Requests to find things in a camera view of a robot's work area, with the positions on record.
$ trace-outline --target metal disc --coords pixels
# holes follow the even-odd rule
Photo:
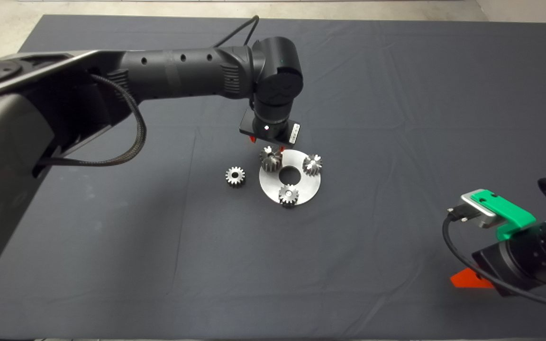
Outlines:
[[[306,157],[305,153],[286,149],[282,152],[282,168],[275,172],[267,172],[260,168],[258,179],[260,180],[260,187],[267,197],[279,204],[279,188],[285,185],[279,180],[279,172],[288,166],[294,167],[300,172],[300,181],[295,184],[299,192],[299,200],[296,205],[304,204],[315,196],[321,183],[321,174],[306,175],[303,172],[303,161]]]

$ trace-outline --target cable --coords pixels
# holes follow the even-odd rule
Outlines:
[[[145,125],[145,121],[143,120],[143,115],[140,113],[140,110],[138,109],[138,104],[128,93],[126,89],[121,87],[119,84],[112,82],[108,80],[107,78],[97,76],[97,75],[91,75],[92,79],[102,85],[112,87],[116,91],[118,91],[123,98],[126,100],[127,105],[130,107],[130,110],[132,111],[132,114],[134,114],[134,117],[136,118],[136,140],[134,141],[134,144],[130,149],[128,149],[125,153],[119,155],[118,157],[111,158],[104,161],[99,162],[91,162],[91,161],[83,161],[83,160],[76,160],[71,158],[42,158],[39,160],[37,164],[40,166],[87,166],[87,167],[106,167],[106,166],[116,166],[118,164],[126,163],[133,159],[141,149],[145,146],[145,140],[147,138],[147,126]]]
[[[491,281],[495,285],[498,285],[499,287],[502,287],[503,289],[507,289],[518,296],[528,298],[528,300],[533,300],[540,304],[546,305],[546,297],[532,294],[532,293],[529,293],[528,291],[515,287],[514,285],[510,285],[509,283],[497,278],[496,276],[493,276],[492,274],[480,269],[479,267],[477,267],[477,265],[475,265],[475,263],[471,262],[467,257],[465,257],[461,253],[461,251],[459,251],[456,248],[456,246],[453,244],[450,238],[449,227],[450,227],[450,223],[454,221],[455,221],[455,217],[451,215],[448,215],[446,217],[446,219],[444,220],[444,224],[442,224],[442,235],[444,235],[444,241],[446,242],[446,245],[450,249],[450,252],[452,252],[452,254],[455,255],[455,257],[457,257],[459,261],[461,261],[464,265],[466,265],[466,267],[473,270],[476,274]]]
[[[229,33],[228,35],[226,35],[226,37],[224,37],[223,39],[219,40],[218,43],[212,45],[212,47],[219,47],[221,46],[222,44],[224,44],[226,41],[228,41],[229,39],[231,39],[233,36],[235,36],[238,32],[240,32],[241,30],[243,30],[244,28],[246,28],[249,24],[252,24],[252,22],[254,23],[254,25],[252,25],[252,28],[250,29],[250,32],[247,33],[247,37],[246,37],[246,40],[243,42],[244,45],[247,45],[247,43],[250,41],[250,38],[252,37],[252,33],[254,33],[254,30],[256,29],[256,26],[258,26],[258,21],[260,21],[260,17],[258,17],[258,15],[255,15],[254,17],[252,17],[251,19],[249,19],[247,22],[244,22],[243,24],[241,24],[239,27],[237,27],[235,30],[233,30],[233,32]]]

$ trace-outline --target label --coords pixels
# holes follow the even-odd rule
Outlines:
[[[292,127],[292,133],[290,134],[290,140],[289,140],[291,144],[296,143],[296,138],[299,137],[299,130],[300,130],[300,125],[298,123],[294,123],[294,127]]]

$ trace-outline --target gear teeth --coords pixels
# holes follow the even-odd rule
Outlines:
[[[293,184],[285,184],[279,188],[279,203],[284,207],[292,207],[299,200],[299,191]]]
[[[260,166],[266,172],[277,172],[282,167],[282,153],[279,151],[273,151],[270,145],[267,145],[258,154],[260,159]]]
[[[225,179],[227,180],[227,184],[229,184],[229,186],[239,188],[243,186],[246,181],[246,173],[242,168],[231,167],[225,173]]]
[[[303,171],[306,175],[317,175],[321,171],[321,156],[317,154],[311,154],[303,161]]]

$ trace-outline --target screw hole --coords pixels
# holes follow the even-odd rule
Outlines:
[[[300,171],[296,167],[286,166],[279,171],[279,181],[284,184],[297,184],[300,178]]]

